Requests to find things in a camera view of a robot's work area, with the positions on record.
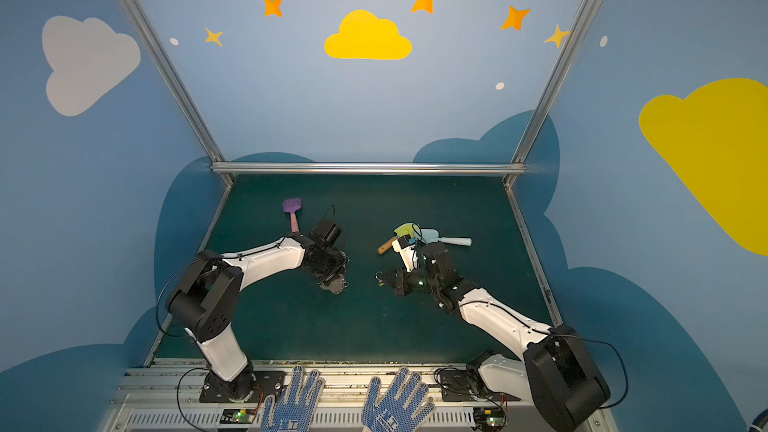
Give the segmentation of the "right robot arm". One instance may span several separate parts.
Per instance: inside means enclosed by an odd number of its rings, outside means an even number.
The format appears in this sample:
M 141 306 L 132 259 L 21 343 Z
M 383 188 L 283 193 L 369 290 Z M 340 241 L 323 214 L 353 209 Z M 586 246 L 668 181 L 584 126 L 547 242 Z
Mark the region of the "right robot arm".
M 533 320 L 462 277 L 449 249 L 431 243 L 417 254 L 418 265 L 379 272 L 381 285 L 397 296 L 427 293 L 441 310 L 492 336 L 515 356 L 485 354 L 472 365 L 486 390 L 533 404 L 556 431 L 574 431 L 605 406 L 610 388 L 575 329 Z

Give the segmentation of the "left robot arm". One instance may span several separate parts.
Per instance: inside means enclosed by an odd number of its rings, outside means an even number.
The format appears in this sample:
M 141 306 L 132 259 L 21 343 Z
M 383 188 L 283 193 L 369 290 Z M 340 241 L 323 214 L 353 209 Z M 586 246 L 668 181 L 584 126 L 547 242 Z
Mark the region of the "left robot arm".
M 241 292 L 294 269 L 308 271 L 321 289 L 347 286 L 347 255 L 335 246 L 342 229 L 322 219 L 307 233 L 291 232 L 263 246 L 217 254 L 204 250 L 183 269 L 165 308 L 194 339 L 209 366 L 202 403 L 257 403 L 282 393 L 283 373 L 256 372 L 240 347 L 232 321 Z

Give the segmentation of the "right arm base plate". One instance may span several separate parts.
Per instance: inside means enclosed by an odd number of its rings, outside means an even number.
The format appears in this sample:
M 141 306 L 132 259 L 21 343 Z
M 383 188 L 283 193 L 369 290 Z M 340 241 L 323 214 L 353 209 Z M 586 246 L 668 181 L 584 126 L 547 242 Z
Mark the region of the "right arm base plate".
M 504 395 L 492 392 L 481 381 L 478 373 L 457 367 L 441 367 L 433 373 L 433 379 L 445 402 L 496 401 Z

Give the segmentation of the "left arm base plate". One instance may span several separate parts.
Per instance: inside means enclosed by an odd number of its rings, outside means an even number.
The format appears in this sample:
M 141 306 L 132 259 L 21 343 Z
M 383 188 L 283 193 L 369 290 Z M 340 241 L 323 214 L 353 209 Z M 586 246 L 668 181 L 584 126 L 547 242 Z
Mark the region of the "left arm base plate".
M 283 371 L 244 369 L 232 381 L 224 381 L 214 372 L 209 372 L 204 380 L 199 396 L 201 403 L 259 403 L 264 398 L 274 395 L 279 398 L 285 385 L 286 373 Z

